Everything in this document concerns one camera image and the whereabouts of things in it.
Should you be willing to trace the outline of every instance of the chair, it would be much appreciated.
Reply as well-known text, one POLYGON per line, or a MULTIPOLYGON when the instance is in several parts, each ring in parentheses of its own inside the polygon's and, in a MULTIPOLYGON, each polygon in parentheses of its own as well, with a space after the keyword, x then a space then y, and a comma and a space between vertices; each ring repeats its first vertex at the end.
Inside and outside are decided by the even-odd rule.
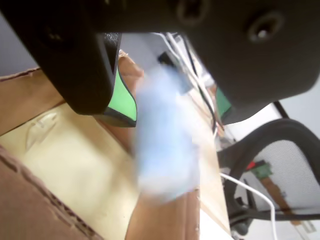
MULTIPOLYGON (((218 152, 218 160, 230 176, 274 202, 277 221, 320 219, 320 140, 301 123, 268 122, 218 152)), ((259 196, 228 180, 224 194, 231 229, 241 235, 253 219, 270 219, 270 207, 259 196)))
POLYGON ((234 107, 218 87, 215 94, 216 109, 223 125, 234 124, 246 120, 268 104, 255 103, 249 106, 234 107))

